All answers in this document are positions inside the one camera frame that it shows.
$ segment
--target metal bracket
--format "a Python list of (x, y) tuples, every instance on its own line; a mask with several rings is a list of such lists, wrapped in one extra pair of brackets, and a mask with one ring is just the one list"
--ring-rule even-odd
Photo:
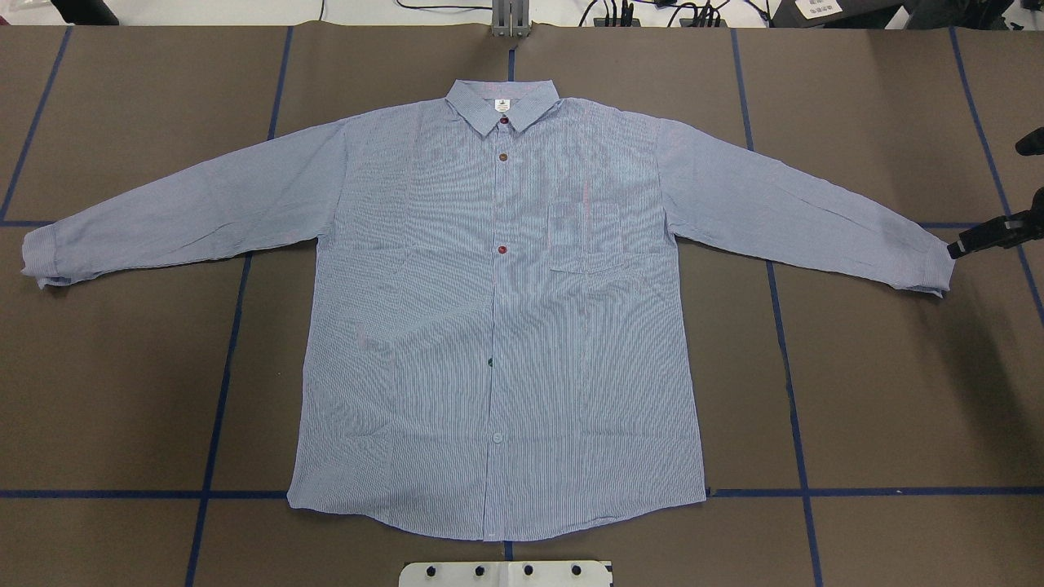
[(612, 587), (609, 561), (410, 563), (399, 587)]
[(528, 37), (529, 0), (493, 0), (493, 36)]

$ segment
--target chest pocket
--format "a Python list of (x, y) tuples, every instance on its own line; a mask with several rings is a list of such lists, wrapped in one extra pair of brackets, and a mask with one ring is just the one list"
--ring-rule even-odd
[(623, 264), (620, 206), (613, 202), (552, 202), (547, 209), (548, 267), (598, 273)]

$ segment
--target brown table surface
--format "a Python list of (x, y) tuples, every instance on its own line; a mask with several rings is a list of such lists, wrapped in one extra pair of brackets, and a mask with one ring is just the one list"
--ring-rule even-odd
[(712, 497), (536, 543), (292, 511), (314, 243), (40, 291), (33, 227), (454, 78), (553, 79), (865, 194), (944, 239), (1023, 210), (1036, 32), (0, 27), (0, 583), (396, 585), (594, 558), (616, 585), (1044, 584), (1044, 243), (945, 300), (681, 244)]

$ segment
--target shirt sleeve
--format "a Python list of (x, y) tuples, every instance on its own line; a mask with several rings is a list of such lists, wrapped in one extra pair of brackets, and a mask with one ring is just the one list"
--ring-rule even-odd
[(343, 121), (230, 152), (25, 236), (24, 275), (70, 285), (325, 234), (346, 173)]
[(871, 199), (673, 120), (658, 121), (656, 157), (679, 236), (896, 289), (950, 288), (946, 243)]

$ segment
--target striped shirt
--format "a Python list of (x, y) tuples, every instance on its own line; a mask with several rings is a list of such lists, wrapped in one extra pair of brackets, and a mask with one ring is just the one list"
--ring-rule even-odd
[(706, 498), (677, 236), (935, 295), (953, 267), (918, 225), (680, 122), (456, 81), (38, 229), (23, 273), (317, 237), (290, 504), (537, 540)]

